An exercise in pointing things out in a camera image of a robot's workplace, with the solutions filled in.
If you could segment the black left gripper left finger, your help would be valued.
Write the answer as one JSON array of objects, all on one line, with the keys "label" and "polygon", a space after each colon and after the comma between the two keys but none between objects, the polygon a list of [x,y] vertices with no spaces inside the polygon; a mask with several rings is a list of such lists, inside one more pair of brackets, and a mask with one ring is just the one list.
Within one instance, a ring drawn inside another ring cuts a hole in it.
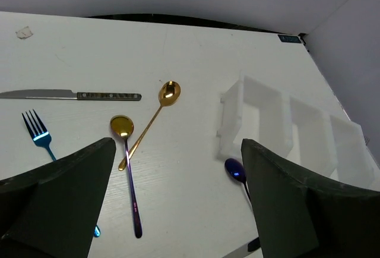
[{"label": "black left gripper left finger", "polygon": [[1,257],[87,257],[115,153],[105,137],[1,180]]}]

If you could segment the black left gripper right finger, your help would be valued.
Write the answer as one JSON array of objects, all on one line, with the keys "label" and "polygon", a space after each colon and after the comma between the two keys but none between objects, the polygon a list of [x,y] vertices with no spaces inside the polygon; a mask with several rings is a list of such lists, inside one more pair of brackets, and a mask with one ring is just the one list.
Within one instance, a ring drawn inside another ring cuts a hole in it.
[{"label": "black left gripper right finger", "polygon": [[379,192],[341,183],[241,145],[264,257],[378,257]]}]

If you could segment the silver knife dark patterned handle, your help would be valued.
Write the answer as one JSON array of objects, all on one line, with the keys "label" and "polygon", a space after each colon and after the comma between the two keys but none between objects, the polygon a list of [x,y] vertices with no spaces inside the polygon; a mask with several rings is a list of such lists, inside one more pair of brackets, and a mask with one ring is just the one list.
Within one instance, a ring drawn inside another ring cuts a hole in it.
[{"label": "silver knife dark patterned handle", "polygon": [[1,92],[1,99],[140,101],[139,93],[73,92],[65,89],[24,89]]}]

